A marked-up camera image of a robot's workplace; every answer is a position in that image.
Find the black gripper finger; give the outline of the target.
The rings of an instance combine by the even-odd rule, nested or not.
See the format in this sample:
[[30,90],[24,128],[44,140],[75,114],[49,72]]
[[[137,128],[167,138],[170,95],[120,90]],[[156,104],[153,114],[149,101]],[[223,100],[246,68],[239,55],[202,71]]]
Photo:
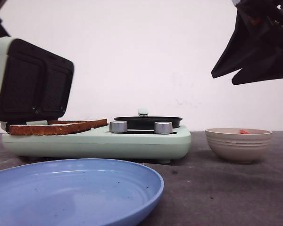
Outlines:
[[234,32],[218,62],[211,71],[213,78],[218,78],[234,71],[240,71],[244,66],[272,56],[273,45],[248,33],[241,18],[236,15]]
[[272,56],[244,66],[232,78],[232,84],[241,85],[259,81],[283,79],[283,49],[277,48]]

